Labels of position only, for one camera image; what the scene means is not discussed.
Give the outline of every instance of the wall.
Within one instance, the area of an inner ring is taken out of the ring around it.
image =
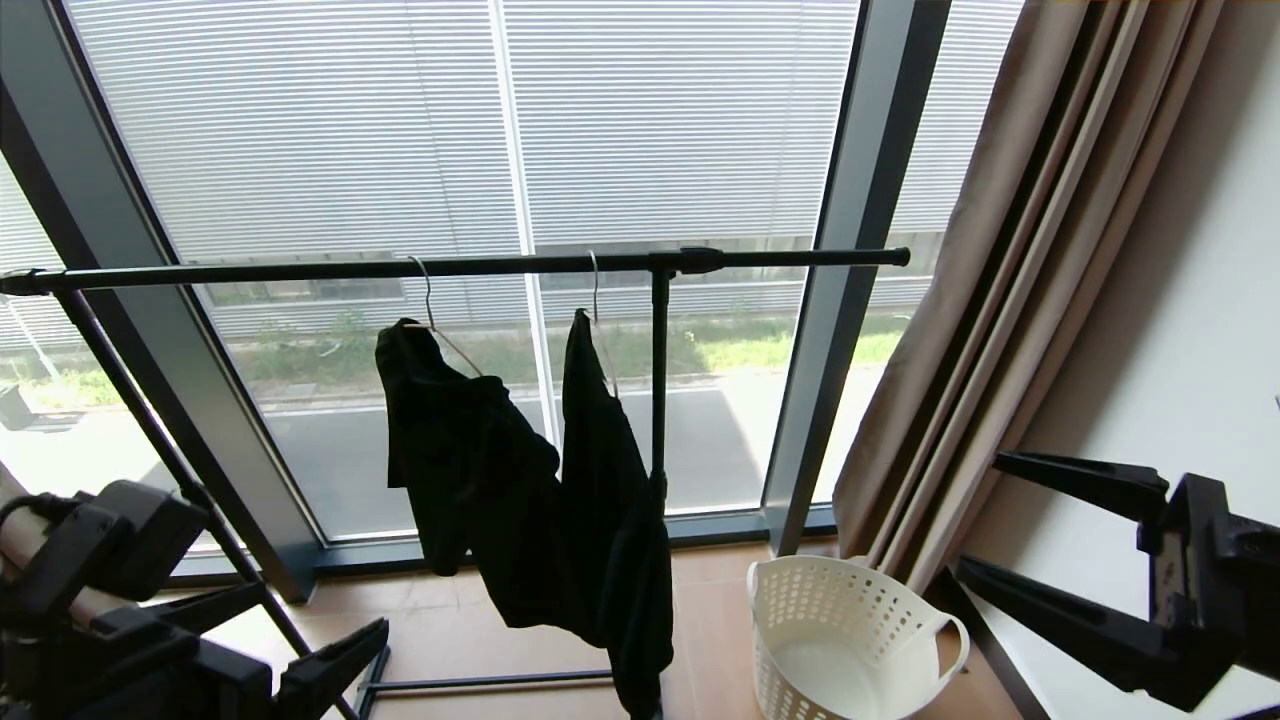
[[[1280,524],[1280,4],[1228,3],[1157,177],[1023,450],[1221,479]],[[965,551],[1146,615],[1134,525],[1018,479]],[[1183,717],[1121,693],[1018,623],[983,615],[1056,719]],[[1233,670],[1194,717],[1280,703]]]

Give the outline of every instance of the black garment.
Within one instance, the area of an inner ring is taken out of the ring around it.
[[[431,331],[410,323],[378,333],[375,359],[387,393],[387,484],[408,489],[422,555],[436,574],[453,575],[470,548],[508,626],[554,625],[600,647],[575,578],[571,551],[581,541],[566,533],[556,448],[499,378],[458,373]]]
[[[609,651],[613,684],[631,717],[660,706],[658,675],[672,660],[671,543],[666,478],[648,478],[622,404],[609,395],[579,310],[564,355],[564,515],[584,602]],[[604,542],[595,542],[603,538]]]

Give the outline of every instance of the grass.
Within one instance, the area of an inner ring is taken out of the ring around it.
[[[897,346],[908,319],[869,315],[861,328],[854,363],[886,363]],[[791,357],[795,320],[792,318],[739,318],[695,320],[673,319],[667,340],[667,372],[681,374],[719,374],[733,372],[785,372]],[[548,329],[552,377],[564,369],[564,343],[568,328]],[[603,345],[620,379],[646,378],[652,373],[649,324],[613,324],[594,332],[595,345]],[[488,331],[449,333],[449,338],[486,374],[507,384],[538,382],[532,363],[534,345],[529,331]],[[232,356],[241,378],[257,400],[282,397],[285,388],[314,384],[326,395],[376,393],[381,391],[374,365],[376,333],[358,316],[339,318],[323,336],[302,336],[268,325],[251,343],[236,345]],[[466,363],[445,348],[445,359],[470,374]],[[69,363],[61,382],[17,363],[0,366],[0,383],[18,382],[23,397],[41,409],[70,409],[114,405],[119,396],[96,368],[82,360]],[[17,375],[8,379],[4,375]]]

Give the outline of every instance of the tile floor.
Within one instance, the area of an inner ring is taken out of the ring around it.
[[[829,544],[809,544],[804,551],[828,553]],[[662,679],[667,720],[760,719],[751,683],[751,621],[744,578],[748,565],[768,559],[763,543],[676,552],[676,660]],[[388,618],[388,680],[608,667],[603,651],[563,630],[504,626],[474,571],[454,578],[406,574],[326,580],[307,606],[288,611],[314,646],[333,642],[374,618]],[[209,637],[271,662],[276,671],[292,659],[261,610]],[[940,650],[943,661],[956,653],[955,639],[947,641]],[[381,697],[375,720],[626,717],[608,683]],[[330,711],[326,717],[337,714]],[[1018,712],[974,650],[968,670],[916,717],[1006,720],[1016,719]]]

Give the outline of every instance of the white plastic basket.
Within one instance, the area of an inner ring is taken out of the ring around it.
[[[753,564],[755,697],[768,720],[899,720],[932,701],[969,657],[969,633],[902,583],[831,557]],[[940,675],[937,633],[960,630]]]

